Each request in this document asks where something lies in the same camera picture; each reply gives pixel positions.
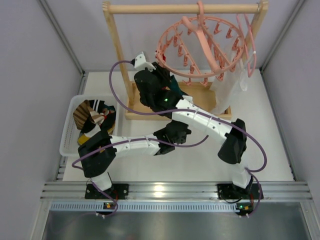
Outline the aluminium mounting rail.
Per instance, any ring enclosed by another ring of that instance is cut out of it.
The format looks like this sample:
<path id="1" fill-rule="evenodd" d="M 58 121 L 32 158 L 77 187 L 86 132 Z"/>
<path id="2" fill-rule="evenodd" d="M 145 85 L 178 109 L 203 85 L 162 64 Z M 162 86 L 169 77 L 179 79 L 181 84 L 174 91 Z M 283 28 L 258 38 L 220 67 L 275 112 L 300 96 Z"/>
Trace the aluminium mounting rail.
<path id="1" fill-rule="evenodd" d="M 109 196 L 86 182 L 45 183 L 40 199 L 52 211 L 189 212 L 248 215 L 257 203 L 312 201 L 305 182 L 262 182 L 248 196 L 237 196 L 227 183 L 215 182 L 119 182 Z"/>

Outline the dark patterned socks pile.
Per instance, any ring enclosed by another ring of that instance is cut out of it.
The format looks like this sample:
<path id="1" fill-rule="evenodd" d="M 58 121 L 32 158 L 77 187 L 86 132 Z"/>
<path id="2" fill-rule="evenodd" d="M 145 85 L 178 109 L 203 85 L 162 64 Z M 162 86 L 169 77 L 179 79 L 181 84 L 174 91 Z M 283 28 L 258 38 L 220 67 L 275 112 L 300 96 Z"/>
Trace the dark patterned socks pile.
<path id="1" fill-rule="evenodd" d="M 113 105 L 104 104 L 102 114 L 104 120 L 99 123 L 101 130 L 106 130 L 108 134 L 112 134 L 116 126 L 116 109 Z"/>

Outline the wooden clothes rack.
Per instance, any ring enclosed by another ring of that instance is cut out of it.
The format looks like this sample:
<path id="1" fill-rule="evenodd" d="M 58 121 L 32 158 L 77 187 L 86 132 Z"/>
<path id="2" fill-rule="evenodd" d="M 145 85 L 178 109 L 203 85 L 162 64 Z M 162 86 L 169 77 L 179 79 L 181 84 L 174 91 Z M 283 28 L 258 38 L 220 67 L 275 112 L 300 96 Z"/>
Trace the wooden clothes rack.
<path id="1" fill-rule="evenodd" d="M 115 15 L 180 14 L 182 17 L 195 17 L 196 4 L 197 3 L 113 5 L 108 1 L 104 2 L 102 4 L 102 10 L 114 44 L 117 59 L 123 61 L 124 54 L 116 21 L 114 19 Z M 233 24 L 236 24 L 237 22 L 235 11 L 243 10 L 244 13 L 247 14 L 249 23 L 251 24 L 254 40 L 269 9 L 269 3 L 266 0 L 262 0 L 255 4 L 204 4 L 204 6 L 209 15 L 223 18 Z M 191 85 L 186 85 L 182 80 L 178 82 L 178 85 L 182 87 L 183 90 L 187 91 L 201 108 L 206 111 L 211 111 L 215 107 L 215 93 L 213 90 L 210 90 L 213 83 L 212 80 L 209 81 L 207 86 L 203 86 L 199 80 L 195 79 L 192 81 Z"/>

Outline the white sock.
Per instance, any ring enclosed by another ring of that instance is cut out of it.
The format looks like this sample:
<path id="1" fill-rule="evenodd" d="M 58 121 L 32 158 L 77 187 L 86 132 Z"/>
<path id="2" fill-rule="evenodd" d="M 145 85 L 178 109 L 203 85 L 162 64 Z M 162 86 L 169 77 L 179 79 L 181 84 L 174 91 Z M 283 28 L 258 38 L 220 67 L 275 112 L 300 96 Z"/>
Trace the white sock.
<path id="1" fill-rule="evenodd" d="M 98 124 L 96 124 L 92 130 L 90 130 L 89 132 L 84 133 L 84 135 L 87 138 L 92 138 L 95 134 L 97 134 L 100 131 L 101 131 L 100 126 Z"/>

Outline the yellow sock in basket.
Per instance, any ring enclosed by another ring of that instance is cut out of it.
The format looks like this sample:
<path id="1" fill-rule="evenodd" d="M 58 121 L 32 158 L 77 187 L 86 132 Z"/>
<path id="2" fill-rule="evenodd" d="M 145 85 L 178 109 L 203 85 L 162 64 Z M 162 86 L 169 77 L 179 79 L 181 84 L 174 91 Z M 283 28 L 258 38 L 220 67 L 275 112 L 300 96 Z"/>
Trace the yellow sock in basket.
<path id="1" fill-rule="evenodd" d="M 79 137 L 77 139 L 77 144 L 79 146 L 83 145 L 84 143 L 86 143 L 88 140 L 90 139 L 90 137 L 86 136 L 84 133 L 80 133 Z"/>

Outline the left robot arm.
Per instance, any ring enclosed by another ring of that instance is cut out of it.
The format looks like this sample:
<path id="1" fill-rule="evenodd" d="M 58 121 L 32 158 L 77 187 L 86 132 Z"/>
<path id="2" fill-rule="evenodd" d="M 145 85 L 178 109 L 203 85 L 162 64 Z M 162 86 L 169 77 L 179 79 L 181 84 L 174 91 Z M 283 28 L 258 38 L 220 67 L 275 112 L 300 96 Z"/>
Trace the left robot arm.
<path id="1" fill-rule="evenodd" d="M 140 137 L 115 136 L 99 131 L 78 148 L 81 168 L 86 178 L 106 191 L 113 185 L 108 167 L 114 160 L 168 154 L 175 150 L 176 145 L 184 144 L 191 133 L 187 124 L 175 120 L 152 134 Z"/>

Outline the brown striped sock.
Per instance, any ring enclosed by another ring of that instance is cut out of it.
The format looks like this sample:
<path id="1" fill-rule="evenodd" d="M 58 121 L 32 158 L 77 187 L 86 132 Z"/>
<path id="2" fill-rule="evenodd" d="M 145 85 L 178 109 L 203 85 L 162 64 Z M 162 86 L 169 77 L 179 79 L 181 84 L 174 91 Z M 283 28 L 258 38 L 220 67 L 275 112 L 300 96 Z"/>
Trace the brown striped sock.
<path id="1" fill-rule="evenodd" d="M 97 124 L 102 121 L 104 117 L 95 111 L 90 105 L 89 100 L 84 100 L 73 112 L 73 119 L 78 130 L 82 130 L 87 120 L 90 123 Z"/>

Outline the pink clothes hanger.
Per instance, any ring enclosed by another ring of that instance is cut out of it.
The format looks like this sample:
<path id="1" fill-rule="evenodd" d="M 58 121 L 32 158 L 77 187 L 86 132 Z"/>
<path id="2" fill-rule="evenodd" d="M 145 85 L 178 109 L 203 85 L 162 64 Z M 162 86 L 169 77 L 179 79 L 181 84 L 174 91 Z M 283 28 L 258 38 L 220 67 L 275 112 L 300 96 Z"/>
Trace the pink clothes hanger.
<path id="1" fill-rule="evenodd" d="M 247 71 L 247 76 L 250 78 L 254 73 L 254 70 L 257 65 L 257 51 L 256 51 L 256 45 L 255 45 L 255 40 L 253 36 L 252 26 L 249 23 L 249 18 L 245 13 L 243 14 L 243 17 L 246 23 L 248 40 L 245 40 L 242 22 L 240 20 L 240 14 L 237 13 L 236 21 L 238 24 L 238 29 L 240 30 L 240 33 L 242 34 L 242 37 L 243 37 L 243 40 L 242 40 L 243 47 L 240 49 L 238 58 L 240 61 L 240 66 L 242 67 L 243 70 Z"/>

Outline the black white-striped sock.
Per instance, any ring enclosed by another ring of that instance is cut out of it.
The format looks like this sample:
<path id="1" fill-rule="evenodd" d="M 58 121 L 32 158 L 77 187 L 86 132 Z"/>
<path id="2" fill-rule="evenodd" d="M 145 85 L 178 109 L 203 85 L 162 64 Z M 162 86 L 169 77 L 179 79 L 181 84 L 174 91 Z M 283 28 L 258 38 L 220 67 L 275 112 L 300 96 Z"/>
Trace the black white-striped sock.
<path id="1" fill-rule="evenodd" d="M 98 99 L 89 100 L 89 103 L 90 103 L 90 106 L 93 107 L 93 109 L 94 109 L 95 111 L 97 111 L 98 113 L 100 113 L 100 114 L 103 116 L 102 112 L 99 111 L 99 104 L 101 103 L 100 100 L 98 100 Z M 84 124 L 83 129 L 80 130 L 80 132 L 83 133 L 83 134 L 84 134 L 84 133 L 87 133 L 87 132 L 89 132 L 90 130 L 92 130 L 92 129 L 95 127 L 95 125 L 99 125 L 100 122 L 98 122 L 97 124 L 94 124 L 94 123 L 89 122 L 89 120 L 87 120 L 87 121 L 85 122 L 85 124 Z"/>

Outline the teal sock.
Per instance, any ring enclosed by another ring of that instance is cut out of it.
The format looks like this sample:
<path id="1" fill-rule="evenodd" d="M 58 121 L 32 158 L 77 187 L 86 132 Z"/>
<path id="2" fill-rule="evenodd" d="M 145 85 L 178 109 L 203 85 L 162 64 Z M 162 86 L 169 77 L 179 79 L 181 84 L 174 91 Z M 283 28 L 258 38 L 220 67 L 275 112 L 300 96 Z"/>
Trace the teal sock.
<path id="1" fill-rule="evenodd" d="M 176 80 L 176 78 L 175 78 L 174 75 L 171 75 L 171 76 L 170 76 L 168 88 L 169 88 L 171 91 L 179 94 L 180 96 L 186 95 L 186 93 L 181 90 L 181 88 L 180 88 L 180 86 L 179 86 L 179 84 L 178 84 L 178 81 Z"/>

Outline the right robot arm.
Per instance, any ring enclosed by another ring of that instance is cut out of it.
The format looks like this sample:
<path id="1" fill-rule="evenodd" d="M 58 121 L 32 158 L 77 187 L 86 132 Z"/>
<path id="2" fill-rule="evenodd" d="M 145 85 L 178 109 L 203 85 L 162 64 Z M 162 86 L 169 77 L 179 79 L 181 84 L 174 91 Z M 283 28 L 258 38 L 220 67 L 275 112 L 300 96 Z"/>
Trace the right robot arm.
<path id="1" fill-rule="evenodd" d="M 233 189 L 238 195 L 251 190 L 253 177 L 241 163 L 247 149 L 246 125 L 241 119 L 226 121 L 194 104 L 193 98 L 173 88 L 173 75 L 157 62 L 132 62 L 136 73 L 134 82 L 140 102 L 159 116 L 171 119 L 172 128 L 193 127 L 221 144 L 219 159 L 229 164 Z"/>

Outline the pink round clip hanger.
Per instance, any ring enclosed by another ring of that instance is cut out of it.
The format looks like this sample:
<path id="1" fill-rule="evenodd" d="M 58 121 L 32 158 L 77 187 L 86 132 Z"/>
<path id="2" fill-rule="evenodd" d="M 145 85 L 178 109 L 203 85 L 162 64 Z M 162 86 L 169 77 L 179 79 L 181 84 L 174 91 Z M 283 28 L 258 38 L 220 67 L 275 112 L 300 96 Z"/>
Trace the pink round clip hanger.
<path id="1" fill-rule="evenodd" d="M 181 76 L 190 86 L 199 80 L 203 86 L 217 78 L 223 80 L 224 72 L 234 72 L 243 47 L 243 37 L 238 23 L 208 14 L 202 1 L 196 3 L 196 16 L 183 16 L 161 35 L 155 50 L 156 62 L 171 73 Z M 247 25 L 243 10 L 239 14 L 245 40 Z"/>

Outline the white plastic basket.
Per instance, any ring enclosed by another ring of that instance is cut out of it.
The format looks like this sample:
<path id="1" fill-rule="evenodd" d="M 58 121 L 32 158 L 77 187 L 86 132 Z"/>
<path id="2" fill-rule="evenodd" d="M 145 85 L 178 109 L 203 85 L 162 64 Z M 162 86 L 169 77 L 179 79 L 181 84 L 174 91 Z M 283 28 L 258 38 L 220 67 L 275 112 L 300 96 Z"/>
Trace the white plastic basket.
<path id="1" fill-rule="evenodd" d="M 73 112 L 76 110 L 84 100 L 101 100 L 105 101 L 108 106 L 114 106 L 115 115 L 115 128 L 113 135 L 118 134 L 118 122 L 120 116 L 120 105 L 111 93 L 107 94 L 81 94 L 74 96 L 69 104 L 68 111 L 65 118 L 65 123 L 60 140 L 59 152 L 63 157 L 79 157 L 78 154 L 78 137 L 80 136 L 80 130 L 76 128 L 76 124 L 73 118 Z"/>

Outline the white sheer garment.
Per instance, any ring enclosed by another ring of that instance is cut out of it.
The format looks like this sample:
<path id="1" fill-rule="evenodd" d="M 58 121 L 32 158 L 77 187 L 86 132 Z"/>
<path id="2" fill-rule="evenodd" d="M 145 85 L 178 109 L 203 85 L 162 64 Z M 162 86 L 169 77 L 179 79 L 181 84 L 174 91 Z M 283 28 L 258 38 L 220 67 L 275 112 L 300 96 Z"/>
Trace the white sheer garment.
<path id="1" fill-rule="evenodd" d="M 214 78 L 209 88 L 215 93 L 216 104 L 210 111 L 212 114 L 216 116 L 223 114 L 239 95 L 248 89 L 246 76 L 247 69 L 244 68 L 243 60 L 240 58 L 235 65 L 234 72 L 229 70 L 224 72 L 222 81 Z"/>

